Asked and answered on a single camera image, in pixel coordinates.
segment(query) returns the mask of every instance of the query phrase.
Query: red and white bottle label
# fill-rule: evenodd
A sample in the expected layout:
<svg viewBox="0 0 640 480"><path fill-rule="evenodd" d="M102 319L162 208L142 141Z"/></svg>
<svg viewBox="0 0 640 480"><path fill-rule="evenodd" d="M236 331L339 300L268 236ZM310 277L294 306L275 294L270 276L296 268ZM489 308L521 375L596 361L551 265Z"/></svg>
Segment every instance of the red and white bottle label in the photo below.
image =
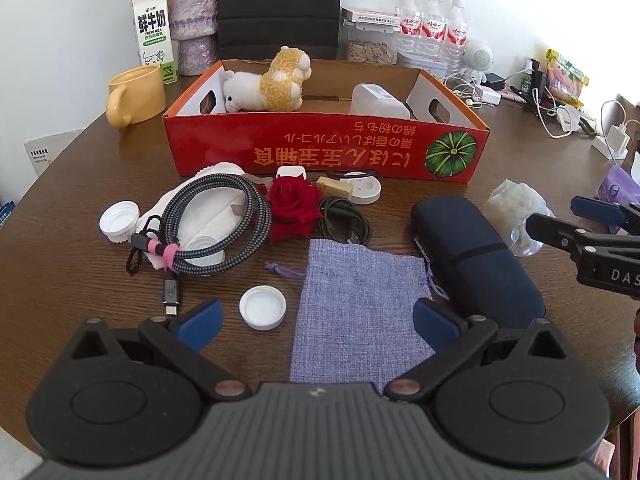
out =
<svg viewBox="0 0 640 480"><path fill-rule="evenodd" d="M466 26L447 29L447 43L464 45L466 42Z"/></svg>
<svg viewBox="0 0 640 480"><path fill-rule="evenodd" d="M409 36L418 36L420 34L420 18L405 18L400 22L400 30L403 34Z"/></svg>
<svg viewBox="0 0 640 480"><path fill-rule="evenodd" d="M434 40L441 41L444 39L444 33L447 25L445 22L439 22L438 20L427 20L422 23L422 35L426 38L433 38Z"/></svg>

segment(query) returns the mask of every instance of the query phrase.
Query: mug handle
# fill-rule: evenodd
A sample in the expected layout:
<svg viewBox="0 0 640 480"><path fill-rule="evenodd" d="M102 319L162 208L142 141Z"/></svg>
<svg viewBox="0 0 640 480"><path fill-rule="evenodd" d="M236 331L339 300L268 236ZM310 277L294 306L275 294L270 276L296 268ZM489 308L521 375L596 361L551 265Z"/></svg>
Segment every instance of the mug handle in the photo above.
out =
<svg viewBox="0 0 640 480"><path fill-rule="evenodd" d="M118 86L111 94L107 101L107 121L114 128L125 128L131 124L131 114L124 114L120 109L120 102L124 92L127 91L125 85Z"/></svg>

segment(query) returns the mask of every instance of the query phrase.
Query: cardboard box on floor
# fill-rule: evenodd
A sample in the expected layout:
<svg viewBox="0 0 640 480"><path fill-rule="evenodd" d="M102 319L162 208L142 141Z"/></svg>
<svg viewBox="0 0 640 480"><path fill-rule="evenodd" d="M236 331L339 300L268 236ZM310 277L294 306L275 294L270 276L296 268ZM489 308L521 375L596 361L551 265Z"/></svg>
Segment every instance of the cardboard box on floor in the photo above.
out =
<svg viewBox="0 0 640 480"><path fill-rule="evenodd" d="M219 61L167 110L164 125L180 175L226 160L253 174L301 164L450 182L471 178L489 128L429 73L316 59L300 110L226 113L224 71L262 74L268 67L268 61ZM379 84L405 102L411 120L349 115L359 83Z"/></svg>

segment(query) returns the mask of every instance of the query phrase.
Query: plush toy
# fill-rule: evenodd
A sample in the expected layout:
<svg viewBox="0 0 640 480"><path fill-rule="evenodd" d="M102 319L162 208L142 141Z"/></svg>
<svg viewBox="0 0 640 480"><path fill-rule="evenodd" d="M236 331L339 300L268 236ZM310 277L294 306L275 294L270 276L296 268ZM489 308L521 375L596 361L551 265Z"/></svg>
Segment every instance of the plush toy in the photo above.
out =
<svg viewBox="0 0 640 480"><path fill-rule="evenodd" d="M225 72L223 92L227 112L240 110L292 112L302 106L302 82L311 77L304 51L283 46L264 75Z"/></svg>

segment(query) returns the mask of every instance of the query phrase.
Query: milk carton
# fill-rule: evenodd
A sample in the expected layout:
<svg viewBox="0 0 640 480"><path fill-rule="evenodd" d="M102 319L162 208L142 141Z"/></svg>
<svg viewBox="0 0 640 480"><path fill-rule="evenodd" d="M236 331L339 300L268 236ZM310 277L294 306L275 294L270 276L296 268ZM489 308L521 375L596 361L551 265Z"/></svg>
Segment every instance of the milk carton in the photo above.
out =
<svg viewBox="0 0 640 480"><path fill-rule="evenodd" d="M173 83L178 79L175 71L174 51L171 48L169 19L166 0L131 0L140 63L160 65L162 82Z"/></svg>

